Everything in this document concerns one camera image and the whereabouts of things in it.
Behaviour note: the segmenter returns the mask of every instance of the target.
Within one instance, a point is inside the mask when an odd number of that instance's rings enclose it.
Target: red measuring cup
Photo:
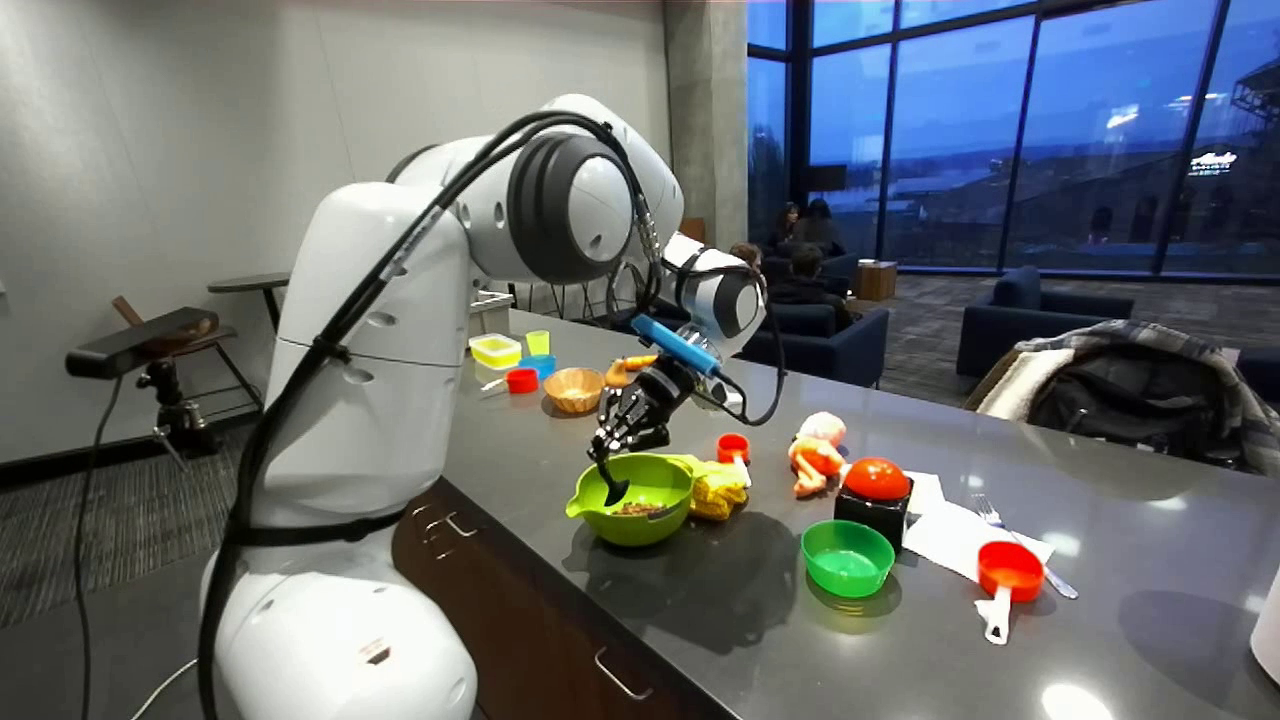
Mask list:
[[[1011,604],[1035,604],[1042,589],[1042,564],[1016,539],[992,539],[975,554],[975,586],[992,595],[975,611],[986,619],[986,642],[1006,643]]]

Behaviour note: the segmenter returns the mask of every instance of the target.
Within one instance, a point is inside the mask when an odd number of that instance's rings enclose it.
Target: window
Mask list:
[[[892,0],[811,0],[811,48],[892,31]]]
[[[1182,194],[1169,220],[1169,278],[1280,271],[1280,5],[1233,0]]]
[[[899,46],[882,258],[996,270],[1032,22]]]
[[[1028,5],[1028,0],[908,0],[905,27],[935,26],[953,18],[975,18],[975,13],[1011,9],[1011,5]]]
[[[811,62],[809,190],[825,198],[839,248],[876,252],[887,48]]]
[[[1006,265],[1149,278],[1216,0],[1150,0],[1040,27]]]
[[[789,48],[789,0],[747,0],[747,46]]]
[[[747,234],[778,239],[789,203],[789,65],[747,62]]]

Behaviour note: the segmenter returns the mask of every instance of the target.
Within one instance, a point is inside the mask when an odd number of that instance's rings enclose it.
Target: gray table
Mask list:
[[[636,340],[511,312],[553,329],[563,366],[604,370]],[[773,370],[728,366],[762,403]],[[905,557],[876,601],[821,601],[794,537],[830,499],[792,499],[784,449],[809,411],[847,420],[847,451],[935,471],[1006,529],[1048,537],[1078,601],[1040,595],[992,647],[975,589]],[[681,410],[672,451],[713,456],[731,424]],[[1252,604],[1280,570],[1280,483],[1104,449],[853,384],[789,376],[773,424],[747,428],[757,493],[723,529],[688,523],[652,554],[610,554],[563,519],[591,420],[542,416],[536,395],[479,395],[462,381],[446,475],[553,571],[629,624],[736,715],[876,720],[1208,720],[1280,715],[1280,690],[1246,655]]]

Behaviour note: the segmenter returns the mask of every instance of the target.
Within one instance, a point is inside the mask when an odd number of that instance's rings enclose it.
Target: white wall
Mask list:
[[[107,384],[65,354],[124,329],[115,293],[217,310],[263,381],[263,306],[213,280],[287,270],[328,190],[555,93],[665,151],[658,0],[0,0],[0,465],[92,442]],[[153,410],[124,384],[107,442]]]

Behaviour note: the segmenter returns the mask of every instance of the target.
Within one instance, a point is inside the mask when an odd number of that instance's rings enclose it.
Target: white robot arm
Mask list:
[[[269,411],[203,579],[203,715],[217,677],[256,720],[470,715],[462,643],[389,554],[409,499],[445,471],[470,265],[491,280],[580,285],[638,252],[643,301],[688,312],[684,329],[632,324],[658,366],[598,416],[591,449],[619,451],[723,381],[713,349],[762,320],[759,271],[681,236],[681,214],[668,164],[587,95],[427,150],[317,210]]]

